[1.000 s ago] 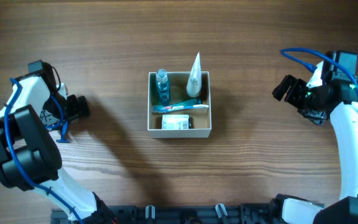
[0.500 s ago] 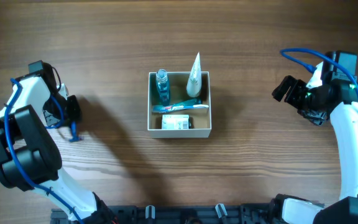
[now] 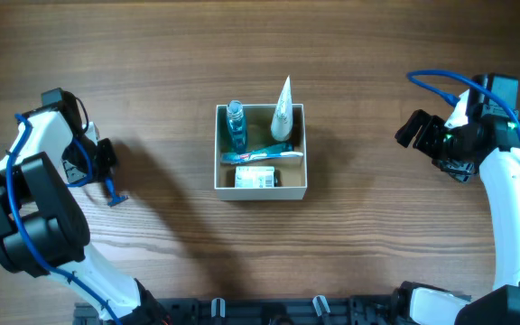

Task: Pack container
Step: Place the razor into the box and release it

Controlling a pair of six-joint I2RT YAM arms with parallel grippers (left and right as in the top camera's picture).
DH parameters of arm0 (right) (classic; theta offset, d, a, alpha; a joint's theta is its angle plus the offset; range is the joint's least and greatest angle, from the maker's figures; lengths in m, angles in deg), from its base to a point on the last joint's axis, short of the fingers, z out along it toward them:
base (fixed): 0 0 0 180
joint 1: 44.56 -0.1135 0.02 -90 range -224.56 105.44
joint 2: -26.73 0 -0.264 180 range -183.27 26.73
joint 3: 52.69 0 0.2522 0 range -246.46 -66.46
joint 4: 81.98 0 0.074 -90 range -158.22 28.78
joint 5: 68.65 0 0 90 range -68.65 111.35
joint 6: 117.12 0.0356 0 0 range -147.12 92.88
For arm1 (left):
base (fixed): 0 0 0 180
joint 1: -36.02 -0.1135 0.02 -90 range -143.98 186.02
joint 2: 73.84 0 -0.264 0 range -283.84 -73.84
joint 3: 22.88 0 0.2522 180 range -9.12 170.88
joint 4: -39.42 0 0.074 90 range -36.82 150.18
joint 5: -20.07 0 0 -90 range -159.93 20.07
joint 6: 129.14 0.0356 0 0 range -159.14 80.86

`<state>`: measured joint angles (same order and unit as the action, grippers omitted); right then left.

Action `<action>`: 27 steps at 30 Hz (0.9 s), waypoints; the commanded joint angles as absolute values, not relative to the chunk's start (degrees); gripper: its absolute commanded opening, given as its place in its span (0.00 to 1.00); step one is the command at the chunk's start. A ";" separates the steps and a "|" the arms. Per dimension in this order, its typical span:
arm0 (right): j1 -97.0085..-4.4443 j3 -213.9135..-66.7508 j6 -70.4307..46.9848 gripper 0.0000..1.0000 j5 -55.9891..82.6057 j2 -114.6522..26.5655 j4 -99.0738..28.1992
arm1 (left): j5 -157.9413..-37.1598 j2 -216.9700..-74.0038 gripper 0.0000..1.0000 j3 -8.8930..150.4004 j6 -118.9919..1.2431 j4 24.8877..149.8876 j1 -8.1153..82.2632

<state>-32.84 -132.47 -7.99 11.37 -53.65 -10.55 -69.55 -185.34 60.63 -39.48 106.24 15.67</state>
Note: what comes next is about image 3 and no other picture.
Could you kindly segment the blue disposable razor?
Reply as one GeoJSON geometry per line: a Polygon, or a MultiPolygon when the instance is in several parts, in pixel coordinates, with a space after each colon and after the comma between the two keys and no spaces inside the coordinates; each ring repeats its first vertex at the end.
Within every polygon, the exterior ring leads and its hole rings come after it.
{"type": "Polygon", "coordinates": [[[107,187],[107,192],[110,196],[110,201],[107,203],[109,207],[114,207],[128,199],[126,195],[119,195],[116,193],[115,184],[111,177],[107,177],[105,179],[105,184],[107,187]]]}

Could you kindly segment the blue white toothbrush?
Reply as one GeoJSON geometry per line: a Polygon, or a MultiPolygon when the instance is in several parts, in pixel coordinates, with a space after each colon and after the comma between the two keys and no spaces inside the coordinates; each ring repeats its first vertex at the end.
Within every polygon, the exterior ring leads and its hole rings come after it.
{"type": "Polygon", "coordinates": [[[302,158],[303,153],[300,152],[282,152],[282,153],[245,153],[245,154],[232,154],[225,153],[220,157],[220,162],[224,164],[242,164],[252,163],[270,159],[283,159],[283,158],[302,158]]]}

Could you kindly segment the white lotion tube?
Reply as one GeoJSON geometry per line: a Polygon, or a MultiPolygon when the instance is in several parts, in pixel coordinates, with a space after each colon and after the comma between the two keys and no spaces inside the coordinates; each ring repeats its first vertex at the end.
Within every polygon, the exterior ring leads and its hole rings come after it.
{"type": "Polygon", "coordinates": [[[290,77],[287,77],[276,103],[271,124],[271,135],[274,140],[284,142],[291,136],[293,127],[293,100],[290,77]]]}

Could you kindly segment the teal mouthwash bottle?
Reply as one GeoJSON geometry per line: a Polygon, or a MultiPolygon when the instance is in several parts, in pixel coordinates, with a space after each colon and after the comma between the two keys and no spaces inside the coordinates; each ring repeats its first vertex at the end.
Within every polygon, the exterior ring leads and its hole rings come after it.
{"type": "Polygon", "coordinates": [[[236,153],[244,153],[247,148],[247,122],[243,104],[232,100],[227,104],[226,122],[230,143],[236,153]]]}

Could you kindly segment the green soap box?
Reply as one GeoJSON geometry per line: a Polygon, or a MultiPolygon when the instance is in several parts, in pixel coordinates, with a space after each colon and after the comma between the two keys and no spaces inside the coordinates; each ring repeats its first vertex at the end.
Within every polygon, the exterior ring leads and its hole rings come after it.
{"type": "Polygon", "coordinates": [[[264,189],[276,186],[276,169],[273,166],[238,166],[235,187],[239,189],[264,189]]]}

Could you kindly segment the Colgate toothpaste tube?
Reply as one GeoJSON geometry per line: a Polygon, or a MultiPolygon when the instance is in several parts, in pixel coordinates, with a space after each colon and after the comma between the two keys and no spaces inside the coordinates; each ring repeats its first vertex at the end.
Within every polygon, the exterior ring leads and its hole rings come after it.
{"type": "Polygon", "coordinates": [[[293,145],[287,142],[284,143],[278,143],[273,144],[270,146],[267,146],[265,148],[256,149],[254,151],[248,152],[248,154],[261,154],[261,153],[267,153],[267,154],[276,154],[276,153],[282,153],[282,152],[289,152],[293,150],[293,145]]]}

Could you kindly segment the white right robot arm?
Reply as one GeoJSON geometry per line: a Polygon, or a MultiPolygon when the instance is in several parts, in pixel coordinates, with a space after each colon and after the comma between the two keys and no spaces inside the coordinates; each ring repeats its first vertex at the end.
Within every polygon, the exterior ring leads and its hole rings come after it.
{"type": "Polygon", "coordinates": [[[449,118],[422,109],[396,132],[459,182],[479,177],[485,187],[496,262],[491,292],[469,302],[428,284],[395,289],[393,320],[415,324],[520,324],[520,118],[518,80],[498,73],[471,79],[447,70],[416,70],[406,77],[453,108],[449,118]]]}

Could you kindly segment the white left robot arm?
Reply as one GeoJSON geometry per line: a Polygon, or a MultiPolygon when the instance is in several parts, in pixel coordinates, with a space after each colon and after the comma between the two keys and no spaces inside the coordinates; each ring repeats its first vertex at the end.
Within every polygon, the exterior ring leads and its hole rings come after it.
{"type": "Polygon", "coordinates": [[[91,244],[71,189],[99,182],[109,206],[118,164],[81,100],[55,88],[39,108],[15,117],[18,136],[0,161],[0,265],[71,289],[107,324],[161,324],[165,311],[138,280],[118,271],[91,244]]]}

